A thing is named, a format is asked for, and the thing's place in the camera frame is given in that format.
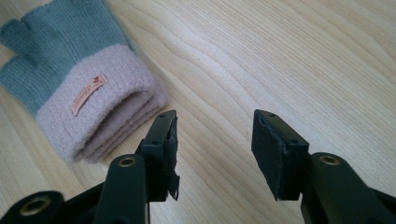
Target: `screw hole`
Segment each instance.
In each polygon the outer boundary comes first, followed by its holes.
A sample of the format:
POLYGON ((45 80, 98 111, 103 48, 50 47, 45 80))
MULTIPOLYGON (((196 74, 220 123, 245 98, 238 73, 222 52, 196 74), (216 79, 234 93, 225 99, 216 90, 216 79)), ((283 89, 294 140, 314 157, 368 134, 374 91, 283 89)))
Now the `screw hole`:
POLYGON ((339 165, 340 164, 339 160, 337 160, 335 157, 329 156, 329 155, 321 156, 321 157, 319 157, 319 159, 328 165, 339 165))
POLYGON ((20 213, 24 217, 35 215, 50 205, 50 197, 47 195, 37 196, 28 203, 24 204, 20 210, 20 213))
POLYGON ((136 159, 133 157, 127 157, 119 161, 119 166, 120 167, 128 167, 132 166, 136 163, 136 159))

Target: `teal knit fabric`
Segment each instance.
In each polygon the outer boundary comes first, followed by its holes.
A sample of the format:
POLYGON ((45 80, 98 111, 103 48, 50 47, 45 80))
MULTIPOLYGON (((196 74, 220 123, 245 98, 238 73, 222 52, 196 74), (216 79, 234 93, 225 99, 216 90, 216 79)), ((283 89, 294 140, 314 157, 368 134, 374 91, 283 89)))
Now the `teal knit fabric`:
POLYGON ((55 0, 0 29, 16 56, 0 84, 35 115, 82 59, 114 44, 129 45, 104 0, 55 0))

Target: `wooden table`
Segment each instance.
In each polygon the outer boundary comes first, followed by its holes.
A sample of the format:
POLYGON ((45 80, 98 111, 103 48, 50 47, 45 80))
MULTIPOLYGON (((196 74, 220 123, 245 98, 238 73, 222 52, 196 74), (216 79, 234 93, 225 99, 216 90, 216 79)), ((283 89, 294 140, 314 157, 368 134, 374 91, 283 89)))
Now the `wooden table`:
MULTIPOLYGON (((48 1, 4 0, 0 24, 48 1)), ((250 151, 253 111, 278 114, 346 159, 367 185, 396 195, 396 1, 113 0, 178 120, 178 202, 152 223, 303 223, 278 202, 250 151)), ((13 56, 0 47, 0 65, 13 56)), ((134 153, 152 119, 104 161, 63 162, 32 116, 0 88, 0 216, 40 190, 67 199, 134 153)))

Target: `wood grain surface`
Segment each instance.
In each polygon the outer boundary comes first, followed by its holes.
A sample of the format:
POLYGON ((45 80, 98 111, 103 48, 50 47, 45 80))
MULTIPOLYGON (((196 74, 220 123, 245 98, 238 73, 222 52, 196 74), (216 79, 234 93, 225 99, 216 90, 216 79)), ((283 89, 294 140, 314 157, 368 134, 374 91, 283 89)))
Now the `wood grain surface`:
MULTIPOLYGON (((0 1, 0 24, 44 0, 0 1)), ((304 223, 276 202, 250 151, 253 112, 278 114, 396 196, 396 1, 108 0, 178 120, 178 202, 152 223, 304 223)), ((13 52, 0 47, 0 65, 13 52)), ((0 88, 0 216, 47 189, 67 199, 134 153, 152 119, 104 161, 66 163, 25 107, 0 88)))

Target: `glove label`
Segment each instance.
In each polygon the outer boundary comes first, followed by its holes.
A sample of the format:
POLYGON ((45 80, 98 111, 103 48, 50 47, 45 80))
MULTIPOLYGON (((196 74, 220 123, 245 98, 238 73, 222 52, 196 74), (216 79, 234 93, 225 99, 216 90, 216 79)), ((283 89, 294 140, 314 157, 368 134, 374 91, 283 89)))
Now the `glove label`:
POLYGON ((99 87, 105 85, 107 83, 107 78, 105 75, 100 75, 98 77, 94 77, 78 94, 76 100, 72 104, 72 112, 74 116, 78 114, 78 111, 84 105, 84 103, 88 100, 88 98, 96 91, 99 87))

